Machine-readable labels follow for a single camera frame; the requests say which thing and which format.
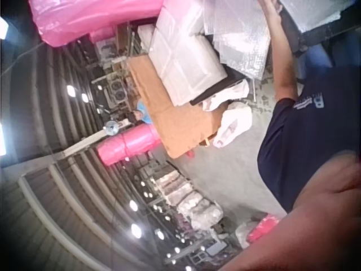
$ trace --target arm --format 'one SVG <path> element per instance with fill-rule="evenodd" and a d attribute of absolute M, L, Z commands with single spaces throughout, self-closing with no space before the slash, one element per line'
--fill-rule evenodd
<path fill-rule="evenodd" d="M 272 62 L 275 79 L 276 100 L 297 100 L 297 81 L 293 70 L 292 52 L 276 10 L 277 0 L 259 0 L 266 15 L 271 34 Z"/>

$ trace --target short sleeve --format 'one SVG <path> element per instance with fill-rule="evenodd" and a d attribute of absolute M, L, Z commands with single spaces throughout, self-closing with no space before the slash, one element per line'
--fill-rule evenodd
<path fill-rule="evenodd" d="M 280 174 L 283 128 L 295 101 L 289 98 L 277 102 L 266 136 L 258 153 L 258 169 L 262 179 L 276 180 Z"/>

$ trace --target man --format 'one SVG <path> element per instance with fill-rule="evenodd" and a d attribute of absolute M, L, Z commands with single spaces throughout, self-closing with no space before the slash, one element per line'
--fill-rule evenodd
<path fill-rule="evenodd" d="M 148 113 L 148 110 L 141 99 L 138 100 L 137 110 L 134 110 L 133 112 L 129 113 L 127 115 L 127 118 L 130 123 L 136 123 L 141 120 L 147 124 L 153 123 L 153 121 Z"/>
<path fill-rule="evenodd" d="M 222 270 L 361 270 L 360 66 L 313 70 L 298 97 L 276 1 L 259 3 L 277 104 L 258 167 L 289 215 Z"/>

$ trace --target pink object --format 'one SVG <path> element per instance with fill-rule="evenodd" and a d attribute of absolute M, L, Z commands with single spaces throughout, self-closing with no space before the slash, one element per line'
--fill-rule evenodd
<path fill-rule="evenodd" d="M 91 43 L 95 44 L 98 41 L 107 40 L 109 38 L 115 37 L 116 33 L 115 27 L 104 27 L 96 31 L 89 33 L 89 39 Z"/>
<path fill-rule="evenodd" d="M 279 222 L 280 220 L 275 216 L 266 216 L 258 226 L 248 234 L 247 242 L 250 244 L 254 243 L 260 239 L 260 237 L 269 233 Z"/>
<path fill-rule="evenodd" d="M 107 138 L 97 146 L 98 154 L 105 165 L 143 154 L 161 143 L 152 124 L 142 124 L 124 133 Z"/>
<path fill-rule="evenodd" d="M 29 0 L 29 3 L 42 40 L 58 47 L 104 27 L 158 16 L 163 0 Z"/>

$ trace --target hand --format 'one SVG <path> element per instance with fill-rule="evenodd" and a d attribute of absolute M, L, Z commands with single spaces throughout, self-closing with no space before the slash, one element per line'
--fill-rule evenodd
<path fill-rule="evenodd" d="M 258 0 L 258 3 L 261 5 L 263 13 L 265 13 L 267 21 L 277 20 L 281 22 L 281 12 L 283 6 L 278 3 L 278 0 Z"/>

